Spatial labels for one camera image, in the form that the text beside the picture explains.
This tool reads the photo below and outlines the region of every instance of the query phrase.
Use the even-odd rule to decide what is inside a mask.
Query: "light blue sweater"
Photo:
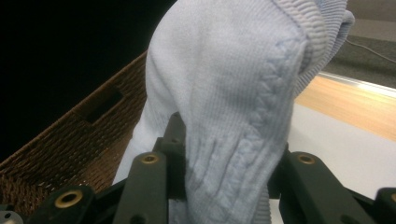
[[[170,116],[186,123],[186,202],[170,223],[270,223],[266,183],[294,98],[344,43],[346,0],[178,0],[153,35],[142,117],[115,183]]]

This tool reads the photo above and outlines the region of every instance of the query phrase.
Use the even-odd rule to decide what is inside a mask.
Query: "wooden strip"
[[[396,98],[315,77],[295,102],[396,141]]]

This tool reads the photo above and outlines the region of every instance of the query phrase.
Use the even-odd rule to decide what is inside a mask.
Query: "black background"
[[[0,3],[0,161],[143,53],[174,0]]]

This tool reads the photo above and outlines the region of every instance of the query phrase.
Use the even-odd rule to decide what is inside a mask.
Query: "cloth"
[[[178,0],[148,48],[147,94],[114,183],[170,116],[187,128],[186,202],[170,223],[270,223],[266,183],[294,98],[344,43],[346,0]]]

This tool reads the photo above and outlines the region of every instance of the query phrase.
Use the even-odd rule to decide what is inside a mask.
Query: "wicker basket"
[[[146,101],[146,53],[0,164],[0,201],[30,216],[53,191],[111,186]]]

